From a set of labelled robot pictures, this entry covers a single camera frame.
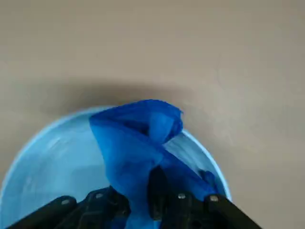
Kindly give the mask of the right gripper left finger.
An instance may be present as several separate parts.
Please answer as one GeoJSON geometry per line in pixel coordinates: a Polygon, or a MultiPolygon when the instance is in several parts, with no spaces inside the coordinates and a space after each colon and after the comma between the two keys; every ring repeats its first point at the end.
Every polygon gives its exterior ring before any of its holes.
{"type": "Polygon", "coordinates": [[[129,201],[111,186],[91,191],[77,202],[71,196],[58,197],[8,229],[111,229],[122,228],[130,215],[129,201]]]}

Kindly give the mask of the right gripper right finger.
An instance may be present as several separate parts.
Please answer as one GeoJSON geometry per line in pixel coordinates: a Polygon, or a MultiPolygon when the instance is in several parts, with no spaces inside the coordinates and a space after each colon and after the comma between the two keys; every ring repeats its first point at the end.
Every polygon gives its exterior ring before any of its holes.
{"type": "Polygon", "coordinates": [[[150,217],[162,229],[258,229],[260,226],[220,194],[203,201],[186,191],[174,190],[161,167],[150,172],[148,191],[150,217]]]}

